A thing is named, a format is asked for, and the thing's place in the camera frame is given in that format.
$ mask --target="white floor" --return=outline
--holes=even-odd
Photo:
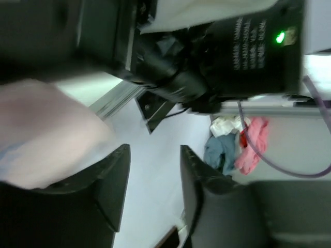
[[[153,248],[172,226],[183,228],[179,148],[189,145],[202,156],[210,118],[184,113],[164,120],[150,135],[132,100],[106,123],[117,142],[131,145],[128,189],[114,248]]]

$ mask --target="black panel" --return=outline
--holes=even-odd
[[[138,96],[137,103],[144,120],[149,120],[146,123],[149,133],[152,133],[157,128],[163,118],[165,118],[169,111],[175,106],[175,103],[169,102],[165,98],[149,91],[145,91]]]

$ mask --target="pink cloth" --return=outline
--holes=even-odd
[[[248,136],[260,153],[264,153],[267,149],[267,137],[269,134],[268,124],[269,122],[266,118],[254,117],[248,127]],[[242,174],[247,175],[255,169],[259,161],[260,157],[248,144],[243,153],[235,161],[234,166],[239,169]]]

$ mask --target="gray surface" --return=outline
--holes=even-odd
[[[305,54],[331,48],[331,1],[307,0]]]

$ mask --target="gray wall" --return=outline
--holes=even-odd
[[[265,155],[288,170],[317,173],[331,164],[331,135],[321,118],[271,118],[268,143]],[[262,161],[248,176],[235,173],[234,179],[247,183],[294,178]],[[331,180],[331,174],[321,180]]]
[[[305,54],[330,49],[331,1],[307,0],[307,2]]]

